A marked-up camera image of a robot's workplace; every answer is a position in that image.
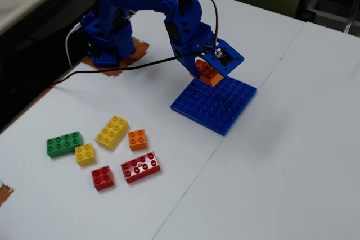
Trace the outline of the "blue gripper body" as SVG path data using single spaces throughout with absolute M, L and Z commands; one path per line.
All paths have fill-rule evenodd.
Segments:
M 176 56 L 214 47 L 215 34 L 201 18 L 201 15 L 166 16 L 164 24 Z

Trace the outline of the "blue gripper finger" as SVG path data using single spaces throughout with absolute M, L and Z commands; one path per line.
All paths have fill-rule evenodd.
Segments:
M 176 56 L 177 60 L 194 76 L 196 79 L 200 79 L 200 73 L 197 69 L 195 58 L 197 54 L 185 54 Z

